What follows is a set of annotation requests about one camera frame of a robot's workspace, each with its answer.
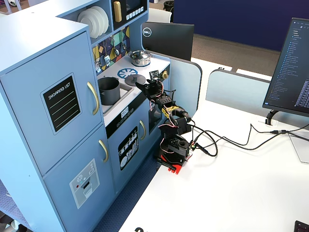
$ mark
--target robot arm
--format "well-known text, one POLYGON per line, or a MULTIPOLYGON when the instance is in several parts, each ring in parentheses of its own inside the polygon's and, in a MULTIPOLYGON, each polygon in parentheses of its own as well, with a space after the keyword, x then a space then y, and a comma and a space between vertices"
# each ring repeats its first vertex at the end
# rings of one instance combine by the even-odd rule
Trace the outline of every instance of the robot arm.
POLYGON ((159 126, 163 134, 160 144, 163 153, 157 158, 157 162, 169 167, 169 171, 178 174, 189 155, 190 144, 181 135, 192 131, 188 124, 191 117, 182 107, 177 106, 176 102, 164 91, 162 81, 159 78, 152 78, 147 80, 148 84, 136 83, 136 87, 150 102, 157 104, 169 120, 169 123, 159 126))

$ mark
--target blue burner decal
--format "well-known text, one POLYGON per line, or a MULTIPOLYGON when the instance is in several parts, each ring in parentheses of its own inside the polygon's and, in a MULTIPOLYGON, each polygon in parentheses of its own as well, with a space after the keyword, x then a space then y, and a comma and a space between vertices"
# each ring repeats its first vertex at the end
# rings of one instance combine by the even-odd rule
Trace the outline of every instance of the blue burner decal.
POLYGON ((122 69, 118 72, 118 76, 122 79, 125 79, 127 78, 128 76, 130 75, 133 75, 133 74, 138 74, 138 72, 135 70, 135 69, 122 69))

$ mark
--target blue wall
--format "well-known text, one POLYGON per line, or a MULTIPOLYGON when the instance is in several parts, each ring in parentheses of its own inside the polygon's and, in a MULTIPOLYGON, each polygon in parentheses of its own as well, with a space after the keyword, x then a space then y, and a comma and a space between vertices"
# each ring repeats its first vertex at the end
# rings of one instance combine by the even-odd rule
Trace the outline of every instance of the blue wall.
POLYGON ((195 33, 281 51, 292 17, 309 18, 307 0, 176 0, 174 23, 195 33))

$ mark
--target monitor screen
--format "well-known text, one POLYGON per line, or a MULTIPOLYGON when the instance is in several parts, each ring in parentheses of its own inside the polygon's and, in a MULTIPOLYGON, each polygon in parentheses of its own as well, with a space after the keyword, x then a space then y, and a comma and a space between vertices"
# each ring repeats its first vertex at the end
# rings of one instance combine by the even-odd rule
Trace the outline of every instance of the monitor screen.
POLYGON ((292 19, 263 107, 309 116, 309 20, 292 19))
POLYGON ((142 44, 146 50, 191 61, 194 25, 146 22, 142 44))

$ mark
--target shopping list sign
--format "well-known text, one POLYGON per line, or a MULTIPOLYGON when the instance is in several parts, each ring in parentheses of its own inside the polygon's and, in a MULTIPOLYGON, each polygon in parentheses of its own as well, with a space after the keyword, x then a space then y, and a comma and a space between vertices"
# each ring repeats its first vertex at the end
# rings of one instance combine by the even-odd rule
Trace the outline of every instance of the shopping list sign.
POLYGON ((81 112, 72 76, 45 92, 43 97, 55 132, 81 112))
POLYGON ((123 170, 139 149, 138 129, 133 131, 121 142, 118 147, 120 170, 123 170))

